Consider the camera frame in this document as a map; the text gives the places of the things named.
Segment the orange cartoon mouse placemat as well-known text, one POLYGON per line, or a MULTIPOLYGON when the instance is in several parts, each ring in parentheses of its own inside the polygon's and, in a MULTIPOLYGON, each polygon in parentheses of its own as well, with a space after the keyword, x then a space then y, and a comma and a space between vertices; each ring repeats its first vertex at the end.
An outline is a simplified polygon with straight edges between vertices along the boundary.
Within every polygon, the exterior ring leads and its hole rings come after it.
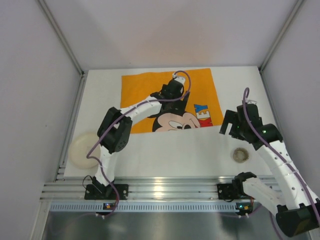
MULTIPOLYGON (((209 68, 188 69, 191 80, 184 88, 190 90, 188 99, 176 101, 173 109, 145 118, 131 128, 131 133, 167 132, 220 126, 223 123, 212 72, 209 68)), ((121 108, 129 107, 161 90, 172 79, 173 72, 144 72, 122 76, 121 108)))

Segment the small grey ceramic cup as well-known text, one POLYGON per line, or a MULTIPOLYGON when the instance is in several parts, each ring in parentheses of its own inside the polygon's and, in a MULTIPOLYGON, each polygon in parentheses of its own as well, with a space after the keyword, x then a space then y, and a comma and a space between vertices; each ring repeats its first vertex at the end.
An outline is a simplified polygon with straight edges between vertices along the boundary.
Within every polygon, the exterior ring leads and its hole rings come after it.
POLYGON ((249 159, 249 152, 245 148, 242 148, 242 147, 236 148, 233 151, 232 159, 235 162, 242 164, 249 159))

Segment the cream round plate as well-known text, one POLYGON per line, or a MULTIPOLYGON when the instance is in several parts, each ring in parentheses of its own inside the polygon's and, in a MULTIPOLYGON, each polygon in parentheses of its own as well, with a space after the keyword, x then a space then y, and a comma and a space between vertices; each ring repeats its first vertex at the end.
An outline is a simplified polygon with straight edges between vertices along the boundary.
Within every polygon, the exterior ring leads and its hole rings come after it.
POLYGON ((71 164, 81 170, 97 166, 98 162, 95 159, 88 159, 87 154, 98 139, 94 132, 86 132, 76 137, 68 149, 68 160, 71 164))

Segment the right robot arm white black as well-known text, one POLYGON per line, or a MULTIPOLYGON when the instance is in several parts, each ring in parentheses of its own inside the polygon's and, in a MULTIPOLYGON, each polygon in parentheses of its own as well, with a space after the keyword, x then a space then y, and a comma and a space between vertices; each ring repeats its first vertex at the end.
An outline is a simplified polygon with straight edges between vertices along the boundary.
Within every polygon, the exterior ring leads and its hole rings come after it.
POLYGON ((286 149, 282 135, 274 124, 263 124, 258 107, 252 103, 239 105, 236 111, 227 110, 220 134, 227 133, 237 140, 246 141, 267 164, 281 194, 265 185, 252 172, 241 172, 231 182, 230 196, 222 199, 233 201, 249 197, 257 200, 274 217, 280 230, 287 237, 320 227, 320 198, 303 180, 286 149))

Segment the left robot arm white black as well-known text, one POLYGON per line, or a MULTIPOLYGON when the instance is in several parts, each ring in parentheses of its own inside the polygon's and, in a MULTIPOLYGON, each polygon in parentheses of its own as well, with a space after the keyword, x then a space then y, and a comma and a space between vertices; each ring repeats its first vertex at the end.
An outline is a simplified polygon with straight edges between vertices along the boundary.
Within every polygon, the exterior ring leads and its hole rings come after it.
POLYGON ((87 154, 88 159, 98 161, 95 181, 107 187, 115 179, 116 155, 129 142, 132 127, 146 118, 156 118, 169 110, 174 104, 181 103, 189 96, 190 89, 185 90, 186 79, 173 74, 172 79, 163 84, 160 91, 151 93, 144 100, 129 107, 117 109, 111 107, 97 131, 98 142, 93 146, 100 148, 100 156, 94 157, 93 150, 87 154))

